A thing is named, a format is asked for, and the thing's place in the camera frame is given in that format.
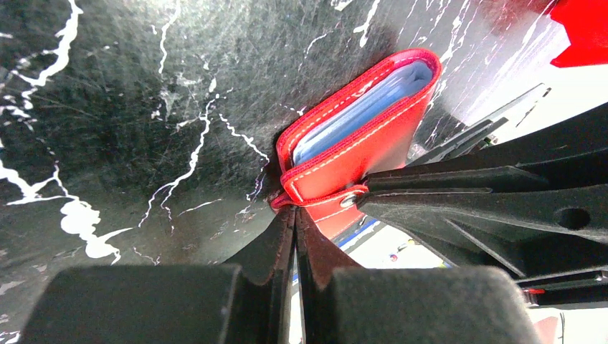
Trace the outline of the red plastic tray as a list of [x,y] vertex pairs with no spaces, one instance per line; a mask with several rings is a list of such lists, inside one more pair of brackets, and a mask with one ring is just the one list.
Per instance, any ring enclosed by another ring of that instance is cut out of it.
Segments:
[[561,0],[550,11],[566,30],[569,46],[551,64],[559,68],[607,63],[607,1]]

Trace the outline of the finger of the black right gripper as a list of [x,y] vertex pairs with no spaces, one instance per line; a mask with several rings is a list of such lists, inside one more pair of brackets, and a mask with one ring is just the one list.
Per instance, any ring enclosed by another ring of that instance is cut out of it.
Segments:
[[607,268],[607,187],[489,193],[375,192],[358,208],[455,267],[517,280]]
[[447,161],[368,176],[370,192],[586,188],[607,184],[607,105]]

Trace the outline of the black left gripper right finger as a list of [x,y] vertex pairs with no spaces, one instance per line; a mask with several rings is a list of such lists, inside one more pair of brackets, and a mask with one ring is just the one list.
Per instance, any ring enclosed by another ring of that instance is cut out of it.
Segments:
[[500,269],[367,269],[303,210],[295,237],[307,343],[540,342]]

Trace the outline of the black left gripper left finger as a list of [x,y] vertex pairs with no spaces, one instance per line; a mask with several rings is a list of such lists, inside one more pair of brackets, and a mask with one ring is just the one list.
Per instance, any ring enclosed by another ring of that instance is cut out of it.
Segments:
[[216,265],[94,266],[60,272],[21,343],[286,343],[295,209]]

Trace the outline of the red card holder wallet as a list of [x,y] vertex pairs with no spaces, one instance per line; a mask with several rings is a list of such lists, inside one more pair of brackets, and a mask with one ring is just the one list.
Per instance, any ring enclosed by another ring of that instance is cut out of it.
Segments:
[[278,138],[274,211],[304,208],[332,239],[360,221],[370,173],[401,168],[442,73],[428,49],[396,52],[309,110]]

